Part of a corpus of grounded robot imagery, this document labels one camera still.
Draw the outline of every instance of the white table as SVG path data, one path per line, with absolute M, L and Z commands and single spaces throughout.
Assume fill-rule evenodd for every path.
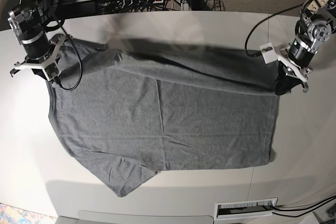
M 132 49 L 132 39 L 243 48 L 266 14 L 152 12 L 67 20 L 75 38 Z M 291 42 L 297 18 L 279 16 L 252 35 L 250 49 Z M 128 215 L 212 216 L 216 202 L 279 197 L 304 205 L 336 192 L 336 37 L 314 58 L 310 90 L 296 87 L 280 99 L 269 165 L 234 170 L 161 172 L 124 198 L 71 158 L 48 121 L 44 81 L 29 70 L 11 78 L 24 49 L 11 30 L 0 32 L 0 202 L 46 215 L 78 218 L 83 211 Z M 281 217 L 244 220 L 278 223 Z

